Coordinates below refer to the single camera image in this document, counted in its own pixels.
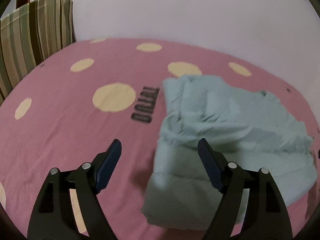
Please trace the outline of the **light blue puffer jacket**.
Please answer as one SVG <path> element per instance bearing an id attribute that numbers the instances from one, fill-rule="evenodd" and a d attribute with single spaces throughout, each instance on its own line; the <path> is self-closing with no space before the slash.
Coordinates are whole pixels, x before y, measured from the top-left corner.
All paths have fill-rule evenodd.
<path id="1" fill-rule="evenodd" d="M 200 139 L 246 170 L 270 170 L 286 205 L 317 180 L 312 137 L 267 91 L 250 92 L 213 75 L 163 82 L 167 108 L 142 213 L 149 224 L 206 230 L 221 200 L 197 152 Z"/>

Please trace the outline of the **striped green brown pillow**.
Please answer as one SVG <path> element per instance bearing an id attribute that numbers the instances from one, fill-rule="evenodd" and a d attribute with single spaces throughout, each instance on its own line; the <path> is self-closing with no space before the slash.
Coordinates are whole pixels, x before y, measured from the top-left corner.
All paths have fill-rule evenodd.
<path id="1" fill-rule="evenodd" d="M 72 0 L 34 0 L 1 19 L 1 101 L 35 67 L 74 42 Z"/>

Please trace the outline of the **pink polka dot bedspread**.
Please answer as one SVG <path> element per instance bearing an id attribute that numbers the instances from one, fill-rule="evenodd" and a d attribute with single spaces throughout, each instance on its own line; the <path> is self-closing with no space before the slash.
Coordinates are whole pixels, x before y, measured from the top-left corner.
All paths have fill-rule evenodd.
<path id="1" fill-rule="evenodd" d="M 141 212 L 159 129 L 163 93 L 151 122 L 139 122 L 136 104 L 178 71 L 216 75 L 232 86 L 265 90 L 303 121 L 319 151 L 319 125 L 303 96 L 271 73 L 219 51 L 168 41 L 107 39 L 76 42 L 29 73 L 1 105 L 1 203 L 27 233 L 39 190 L 51 168 L 73 170 L 107 150 L 123 151 L 98 196 L 119 239 L 201 239 L 203 232 L 159 228 Z"/>

